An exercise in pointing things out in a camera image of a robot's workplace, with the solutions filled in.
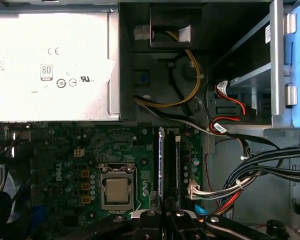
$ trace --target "wire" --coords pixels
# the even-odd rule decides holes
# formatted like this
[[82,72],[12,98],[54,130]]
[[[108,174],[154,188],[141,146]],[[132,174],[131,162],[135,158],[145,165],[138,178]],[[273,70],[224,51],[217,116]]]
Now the wire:
[[[167,33],[172,36],[175,40],[178,41],[178,37],[170,32],[167,31]],[[190,102],[198,93],[200,84],[201,84],[201,78],[203,78],[203,75],[200,72],[200,68],[199,68],[199,64],[197,62],[197,60],[195,59],[194,55],[191,53],[191,51],[189,49],[185,50],[186,54],[189,56],[189,58],[191,59],[194,69],[195,69],[195,73],[196,73],[196,82],[195,82],[195,86],[192,90],[192,92],[185,97],[183,100],[180,100],[179,102],[176,103],[159,103],[159,102],[154,102],[154,101],[150,101],[148,99],[145,99],[144,97],[135,95],[134,96],[134,100],[136,102],[138,102],[139,104],[145,105],[145,106],[149,106],[149,107],[154,107],[154,108],[169,108],[169,107],[176,107],[176,106],[181,106],[183,104],[186,104],[188,102]]]
[[210,131],[207,131],[204,126],[201,126],[198,122],[196,122],[193,118],[190,117],[186,117],[186,116],[181,116],[181,115],[175,115],[175,114],[169,114],[169,113],[165,113],[162,112],[154,107],[148,107],[146,105],[143,105],[142,103],[138,102],[135,100],[135,102],[137,104],[139,104],[140,106],[144,107],[145,109],[147,109],[150,113],[152,113],[154,116],[158,117],[158,118],[162,118],[162,119],[166,119],[166,120],[170,120],[170,121],[174,121],[174,122],[180,122],[180,123],[184,123],[187,124],[195,129],[198,129],[201,132],[204,132],[206,134],[210,134],[210,135],[214,135],[214,136],[218,136]]
[[232,98],[232,97],[222,94],[217,88],[215,88],[215,92],[220,98],[231,101],[236,104],[239,104],[242,109],[243,116],[245,116],[247,114],[246,105],[244,103],[240,102],[238,99],[235,99],[235,98]]
[[204,109],[206,112],[206,115],[208,116],[208,119],[210,122],[214,125],[216,124],[215,121],[213,120],[209,108],[208,108],[208,90],[209,90],[209,85],[211,84],[211,81],[208,81],[204,87],[204,92],[203,92],[203,103],[204,103]]
[[[176,80],[173,75],[173,67],[171,67],[171,66],[168,67],[168,76],[169,76],[169,85],[174,89],[174,91],[178,95],[179,99],[180,100],[185,99],[185,96],[183,95],[183,93],[181,92],[179,87],[177,86]],[[188,103],[185,103],[184,105],[182,105],[181,108],[185,115],[187,115],[189,117],[193,115]]]

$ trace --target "circuit board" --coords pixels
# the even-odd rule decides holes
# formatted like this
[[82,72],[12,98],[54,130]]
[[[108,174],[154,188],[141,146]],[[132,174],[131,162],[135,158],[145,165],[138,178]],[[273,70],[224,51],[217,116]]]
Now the circuit board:
[[[181,136],[180,188],[186,196],[187,181],[196,179],[201,185],[201,137],[191,129],[173,129]],[[42,146],[31,160],[31,200],[32,206],[44,206],[45,210],[38,239],[58,240],[110,214],[129,218],[132,211],[149,208],[157,181],[154,128],[54,127],[36,131],[40,131]]]

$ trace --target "white power connector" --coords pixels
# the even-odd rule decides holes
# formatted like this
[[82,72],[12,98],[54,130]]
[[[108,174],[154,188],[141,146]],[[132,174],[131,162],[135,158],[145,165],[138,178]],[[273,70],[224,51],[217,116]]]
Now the white power connector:
[[198,200],[200,198],[199,196],[194,194],[194,190],[200,191],[200,185],[195,180],[191,180],[189,182],[187,190],[191,200]]

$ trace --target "chip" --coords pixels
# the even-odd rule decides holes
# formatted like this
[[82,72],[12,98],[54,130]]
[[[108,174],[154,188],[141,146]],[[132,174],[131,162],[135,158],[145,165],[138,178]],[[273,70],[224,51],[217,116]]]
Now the chip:
[[89,204],[91,202],[90,197],[89,196],[83,196],[81,198],[81,203],[82,204]]
[[81,177],[82,178],[89,178],[90,177],[90,171],[89,170],[82,170],[81,171]]
[[107,178],[105,182],[107,203],[126,203],[129,201],[129,185],[127,178]]
[[81,185],[81,187],[82,187],[82,190],[89,190],[90,189],[90,184],[89,183],[83,183]]

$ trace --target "red wire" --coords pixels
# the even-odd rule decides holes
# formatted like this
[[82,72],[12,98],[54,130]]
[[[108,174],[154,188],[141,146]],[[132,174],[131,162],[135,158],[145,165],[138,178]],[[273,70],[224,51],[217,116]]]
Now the red wire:
[[[218,116],[215,119],[213,119],[214,122],[217,122],[219,120],[230,120],[230,121],[239,122],[240,121],[240,117],[238,117],[238,116]],[[217,132],[217,131],[214,130],[214,125],[213,125],[212,122],[210,123],[209,129],[214,134],[222,135],[222,133]]]
[[234,99],[232,97],[229,97],[227,95],[224,95],[223,93],[221,93],[217,88],[215,88],[215,91],[216,91],[216,94],[220,97],[220,98],[223,98],[223,99],[226,99],[226,100],[229,100],[233,103],[236,103],[236,104],[239,104],[242,108],[242,113],[243,113],[243,116],[245,116],[247,114],[247,111],[246,111],[246,105],[244,105],[242,102],[240,102],[239,100],[237,99]]
[[231,207],[235,201],[238,199],[238,197],[240,196],[242,190],[237,191],[219,210],[218,212],[223,212],[224,210],[228,209],[229,207]]

